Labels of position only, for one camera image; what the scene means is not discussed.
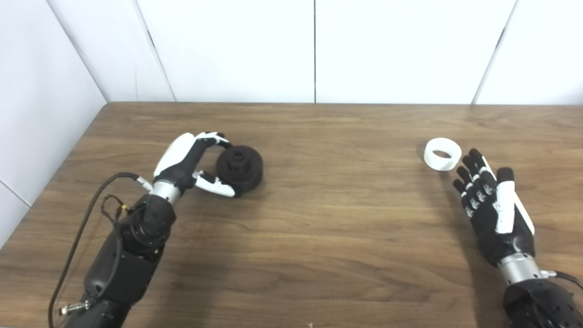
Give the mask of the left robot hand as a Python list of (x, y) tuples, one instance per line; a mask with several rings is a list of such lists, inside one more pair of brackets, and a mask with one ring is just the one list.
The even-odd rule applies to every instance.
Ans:
[(150, 195), (175, 204), (186, 190), (197, 187), (216, 195), (241, 197), (240, 188), (204, 170), (196, 171), (206, 150), (214, 146), (229, 149), (232, 144), (219, 132), (203, 132), (198, 135), (184, 133), (173, 140), (155, 168)]

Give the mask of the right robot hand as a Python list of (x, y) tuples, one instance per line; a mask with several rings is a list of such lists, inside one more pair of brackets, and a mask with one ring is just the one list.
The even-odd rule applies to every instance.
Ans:
[(453, 186), (485, 261), (495, 267), (518, 253), (535, 257), (534, 224), (517, 195), (512, 168), (493, 172), (485, 156), (472, 148), (456, 172)]

